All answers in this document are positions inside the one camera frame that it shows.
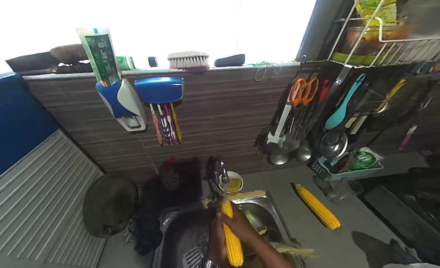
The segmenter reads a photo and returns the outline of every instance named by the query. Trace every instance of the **scrub brush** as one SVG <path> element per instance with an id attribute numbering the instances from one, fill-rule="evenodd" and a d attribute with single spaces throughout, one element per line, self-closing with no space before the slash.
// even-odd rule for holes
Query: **scrub brush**
<path id="1" fill-rule="evenodd" d="M 167 55 L 170 69 L 206 69 L 209 67 L 209 55 L 199 51 L 176 52 Z"/>

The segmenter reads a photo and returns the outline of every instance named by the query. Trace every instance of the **basket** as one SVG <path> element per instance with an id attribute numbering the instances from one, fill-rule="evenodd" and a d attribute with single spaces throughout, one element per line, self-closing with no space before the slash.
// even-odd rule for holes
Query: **basket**
<path id="1" fill-rule="evenodd" d="M 344 157 L 344 156 L 333 159 L 331 164 L 333 165 L 334 163 L 339 161 L 342 157 Z M 355 178 L 355 177 L 365 176 L 365 175 L 371 174 L 379 169 L 384 168 L 384 166 L 382 166 L 381 163 L 376 162 L 375 164 L 372 165 L 371 168 L 368 168 L 368 169 L 361 169 L 361 170 L 342 172 L 342 173 L 338 173 L 338 174 L 331 174 L 329 172 L 329 169 L 324 165 L 324 162 L 326 160 L 328 160 L 326 157 L 321 156 L 319 158 L 316 158 L 310 166 L 310 168 L 314 171 L 314 173 L 316 173 L 318 175 L 318 177 L 323 181 L 336 181 L 336 180 L 340 180 L 343 178 Z"/>

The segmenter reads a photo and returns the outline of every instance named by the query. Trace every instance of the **toothpaste dispenser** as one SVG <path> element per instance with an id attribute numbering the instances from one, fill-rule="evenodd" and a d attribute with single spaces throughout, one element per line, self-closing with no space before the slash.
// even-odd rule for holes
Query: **toothpaste dispenser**
<path id="1" fill-rule="evenodd" d="M 182 99 L 181 77 L 151 77 L 134 81 L 140 98 L 148 103 L 171 103 Z"/>
<path id="2" fill-rule="evenodd" d="M 146 129 L 147 120 L 144 107 L 136 91 L 127 80 L 122 79 L 112 86 L 103 86 L 101 82 L 97 82 L 96 90 L 114 118 L 127 131 Z"/>

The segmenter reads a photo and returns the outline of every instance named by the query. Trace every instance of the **window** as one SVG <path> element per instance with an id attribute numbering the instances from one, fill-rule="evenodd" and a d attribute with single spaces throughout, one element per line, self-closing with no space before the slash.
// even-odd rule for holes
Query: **window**
<path id="1" fill-rule="evenodd" d="M 217 58 L 245 53 L 246 64 L 294 60 L 311 1 L 0 1 L 0 62 L 80 43 L 74 28 L 109 27 L 115 53 L 148 67 L 156 56 L 202 51 Z"/>

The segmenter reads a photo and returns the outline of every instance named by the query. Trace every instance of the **purple toothbrush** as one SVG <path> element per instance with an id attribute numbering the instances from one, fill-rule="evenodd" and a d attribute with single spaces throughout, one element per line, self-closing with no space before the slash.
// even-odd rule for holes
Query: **purple toothbrush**
<path id="1" fill-rule="evenodd" d="M 167 141 L 167 144 L 172 144 L 172 137 L 170 137 L 170 129 L 169 129 L 169 125 L 167 124 L 167 119 L 164 113 L 162 112 L 160 105 L 157 105 L 157 108 L 159 110 L 160 122 L 162 123 L 162 130 L 164 131 L 165 140 Z"/>

